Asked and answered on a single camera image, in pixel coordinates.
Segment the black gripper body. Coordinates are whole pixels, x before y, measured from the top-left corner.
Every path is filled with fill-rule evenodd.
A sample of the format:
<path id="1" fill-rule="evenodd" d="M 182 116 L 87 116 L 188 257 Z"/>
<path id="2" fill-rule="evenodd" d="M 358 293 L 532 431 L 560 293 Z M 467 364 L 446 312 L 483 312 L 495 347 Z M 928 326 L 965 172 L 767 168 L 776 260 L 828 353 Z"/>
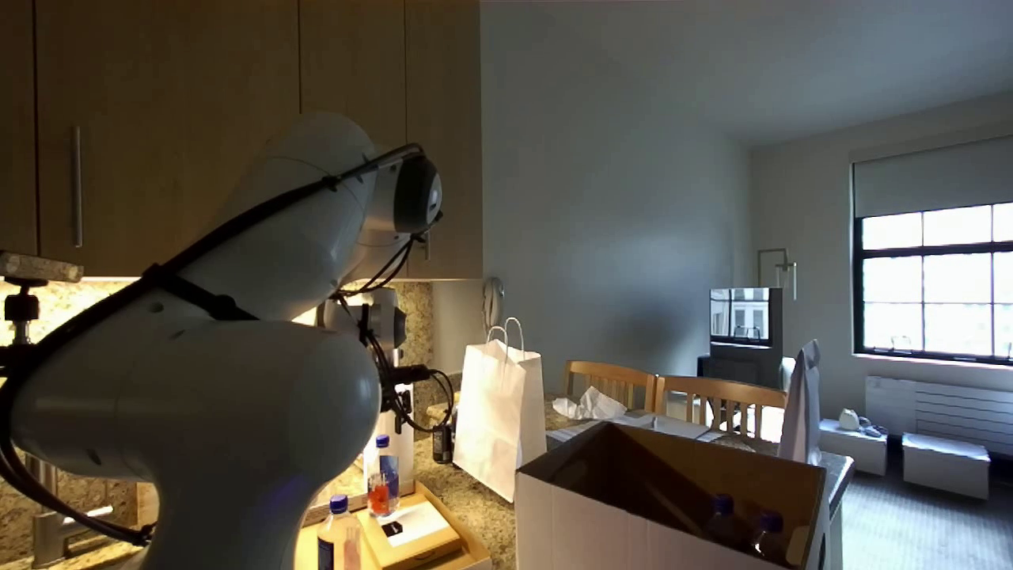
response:
<path id="1" fill-rule="evenodd" d="M 434 377 L 427 364 L 403 364 L 396 358 L 406 340 L 406 312 L 392 291 L 370 291 L 358 315 L 358 339 L 379 370 L 379 409 L 392 412 L 399 425 L 410 425 L 410 387 Z"/>

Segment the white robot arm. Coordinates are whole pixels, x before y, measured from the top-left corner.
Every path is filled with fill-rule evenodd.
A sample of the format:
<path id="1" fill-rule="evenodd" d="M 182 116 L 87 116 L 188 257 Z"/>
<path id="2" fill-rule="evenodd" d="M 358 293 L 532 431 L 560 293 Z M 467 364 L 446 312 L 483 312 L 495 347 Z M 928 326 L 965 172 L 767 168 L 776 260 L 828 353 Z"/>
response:
<path id="1" fill-rule="evenodd" d="M 305 309 L 385 268 L 441 213 L 421 145 L 288 124 L 191 247 L 45 336 L 4 383 L 4 452 L 139 479 L 131 570 L 290 570 L 309 498 L 362 452 L 382 353 Z"/>

